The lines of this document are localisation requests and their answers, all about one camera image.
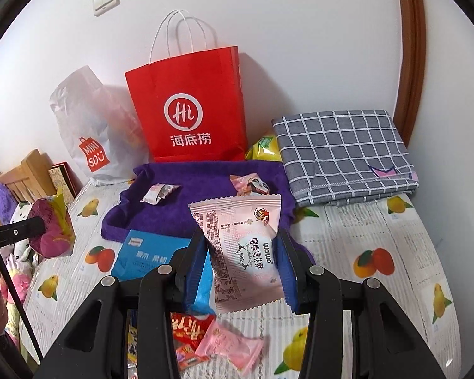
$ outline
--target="brand logo on wrapper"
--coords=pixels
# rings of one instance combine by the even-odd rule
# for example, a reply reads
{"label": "brand logo on wrapper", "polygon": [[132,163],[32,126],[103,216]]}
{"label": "brand logo on wrapper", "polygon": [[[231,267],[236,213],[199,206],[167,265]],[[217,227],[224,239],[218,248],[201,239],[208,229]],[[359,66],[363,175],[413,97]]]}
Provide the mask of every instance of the brand logo on wrapper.
{"label": "brand logo on wrapper", "polygon": [[110,163],[107,159],[104,147],[93,138],[79,138],[79,140],[81,141],[79,148],[81,148],[82,152],[86,155],[88,168],[91,172],[95,172]]}
{"label": "brand logo on wrapper", "polygon": [[163,107],[167,122],[179,131],[193,131],[202,123],[202,106],[189,94],[174,94]]}
{"label": "brand logo on wrapper", "polygon": [[258,219],[259,221],[262,221],[265,224],[268,224],[269,211],[267,211],[265,208],[256,208],[255,216],[256,216],[256,219]]}

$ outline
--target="yellow package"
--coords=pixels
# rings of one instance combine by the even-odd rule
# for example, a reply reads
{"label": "yellow package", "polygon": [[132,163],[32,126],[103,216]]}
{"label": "yellow package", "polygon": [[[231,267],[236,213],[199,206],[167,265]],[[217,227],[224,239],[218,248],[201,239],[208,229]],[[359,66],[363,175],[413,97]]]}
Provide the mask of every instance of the yellow package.
{"label": "yellow package", "polygon": [[281,162],[281,154],[274,134],[267,133],[256,144],[248,149],[246,159],[261,159],[263,161]]}

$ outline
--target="blue package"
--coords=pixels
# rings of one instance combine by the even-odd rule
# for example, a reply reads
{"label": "blue package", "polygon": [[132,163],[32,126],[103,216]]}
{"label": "blue package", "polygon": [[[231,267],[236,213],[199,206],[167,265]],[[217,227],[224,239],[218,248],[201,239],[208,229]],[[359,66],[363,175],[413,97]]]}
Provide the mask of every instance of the blue package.
{"label": "blue package", "polygon": [[[132,229],[123,242],[111,275],[120,281],[143,277],[157,266],[168,263],[177,249],[185,248],[189,243],[187,238],[167,237]],[[207,253],[195,303],[188,309],[189,313],[215,313],[210,306],[212,288],[213,272]]]}

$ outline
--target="metal screw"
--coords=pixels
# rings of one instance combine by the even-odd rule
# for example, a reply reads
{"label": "metal screw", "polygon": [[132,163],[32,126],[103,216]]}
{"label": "metal screw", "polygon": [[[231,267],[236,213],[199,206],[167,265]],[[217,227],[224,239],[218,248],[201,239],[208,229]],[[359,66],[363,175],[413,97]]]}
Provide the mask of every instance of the metal screw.
{"label": "metal screw", "polygon": [[170,265],[160,265],[158,267],[158,273],[160,275],[168,275],[170,272],[172,272],[172,267]]}
{"label": "metal screw", "polygon": [[375,278],[369,278],[367,279],[367,286],[372,289],[377,289],[381,286],[381,282]]}
{"label": "metal screw", "polygon": [[312,265],[309,268],[309,272],[311,272],[313,275],[323,275],[325,268],[319,265]]}
{"label": "metal screw", "polygon": [[116,280],[114,279],[113,276],[107,275],[102,278],[100,283],[102,286],[111,286]]}

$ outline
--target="white wall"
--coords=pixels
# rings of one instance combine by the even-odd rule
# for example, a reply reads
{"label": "white wall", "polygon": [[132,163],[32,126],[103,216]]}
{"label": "white wall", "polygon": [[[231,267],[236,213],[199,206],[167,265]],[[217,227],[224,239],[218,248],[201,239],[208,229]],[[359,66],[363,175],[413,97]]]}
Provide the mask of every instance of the white wall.
{"label": "white wall", "polygon": [[452,0],[425,0],[428,57],[409,146],[413,203],[443,264],[460,326],[462,374],[474,363],[474,26]]}
{"label": "white wall", "polygon": [[[37,147],[84,181],[59,139],[50,94],[88,64],[129,102],[124,72],[147,62],[156,27],[173,8],[204,20],[220,46],[239,46],[251,141],[285,113],[393,110],[398,0],[121,0],[100,17],[91,0],[32,0],[0,42],[0,170]],[[155,58],[165,56],[159,42]]]}

